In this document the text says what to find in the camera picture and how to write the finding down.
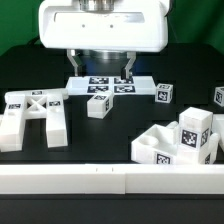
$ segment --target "block with marker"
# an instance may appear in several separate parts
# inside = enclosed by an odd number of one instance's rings
[[[87,102],[87,115],[103,119],[113,107],[112,91],[98,92]]]

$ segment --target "white cube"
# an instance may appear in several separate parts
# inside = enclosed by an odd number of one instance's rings
[[[87,102],[88,117],[103,119],[113,107],[112,91],[98,92]]]
[[[170,103],[173,95],[173,85],[159,83],[156,87],[155,102]]]
[[[224,107],[224,86],[215,88],[214,102]]]

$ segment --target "white rectangular block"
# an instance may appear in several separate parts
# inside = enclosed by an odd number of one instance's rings
[[[26,109],[24,94],[10,96],[0,126],[0,149],[2,152],[22,150]]]
[[[46,133],[48,147],[67,146],[64,103],[61,94],[47,96]]]
[[[87,102],[88,117],[103,119],[113,107],[113,92],[98,92]]]

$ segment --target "white arch block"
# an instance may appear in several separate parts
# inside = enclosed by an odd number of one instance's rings
[[[64,104],[61,94],[47,96],[46,134],[48,147],[68,145]]]
[[[2,152],[22,150],[26,109],[24,94],[9,96],[0,126],[0,149]]]

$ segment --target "white block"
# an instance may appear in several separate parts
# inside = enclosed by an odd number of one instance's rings
[[[217,133],[214,133],[210,136],[209,151],[211,153],[205,158],[205,164],[213,164],[215,162],[219,140],[220,140],[220,135]]]
[[[179,125],[187,130],[203,133],[211,128],[212,112],[190,107],[179,116]]]
[[[159,83],[156,87],[155,102],[170,103],[173,96],[173,85]]]
[[[153,125],[132,142],[131,159],[144,164],[176,164],[179,126]]]
[[[224,86],[215,88],[214,102],[224,107]]]
[[[103,119],[113,107],[113,92],[98,92],[87,102],[88,117]]]
[[[61,94],[47,95],[46,134],[48,147],[68,145],[64,103]]]
[[[224,114],[214,114],[212,132],[220,135],[219,145],[224,151]]]
[[[0,126],[0,149],[2,152],[22,150],[26,109],[25,95],[10,96]]]

